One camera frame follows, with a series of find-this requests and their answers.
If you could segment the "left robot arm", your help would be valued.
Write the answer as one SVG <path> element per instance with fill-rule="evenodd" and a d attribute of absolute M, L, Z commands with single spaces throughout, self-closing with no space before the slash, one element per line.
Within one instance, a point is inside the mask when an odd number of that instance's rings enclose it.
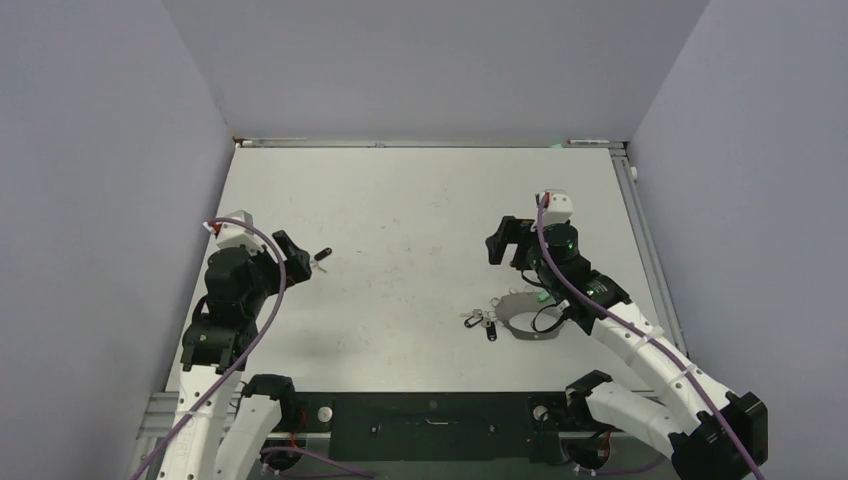
<path fill-rule="evenodd" d="M 256 374 L 246 384 L 231 424 L 228 408 L 247 355 L 265 327 L 257 318 L 269 298 L 312 275 L 310 256 L 283 230 L 261 236 L 225 224 L 214 234 L 206 292 L 182 337 L 178 406 L 158 471 L 160 479 L 244 479 L 267 436 L 296 421 L 298 403 L 289 377 Z"/>

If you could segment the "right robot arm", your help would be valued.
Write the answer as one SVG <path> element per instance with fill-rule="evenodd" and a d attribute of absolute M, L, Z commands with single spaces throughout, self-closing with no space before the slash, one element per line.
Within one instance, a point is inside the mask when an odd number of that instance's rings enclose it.
<path fill-rule="evenodd" d="M 529 324 L 541 340 L 565 326 L 619 358 L 656 394 L 651 400 L 595 369 L 564 391 L 565 415 L 579 428 L 623 431 L 669 460 L 681 479 L 762 478 L 768 458 L 768 410 L 752 392 L 743 395 L 692 362 L 648 320 L 629 293 L 592 266 L 579 250 L 579 233 L 568 215 L 505 216 L 486 238 L 488 261 L 533 272 L 530 286 L 545 295 L 536 311 L 551 321 Z"/>

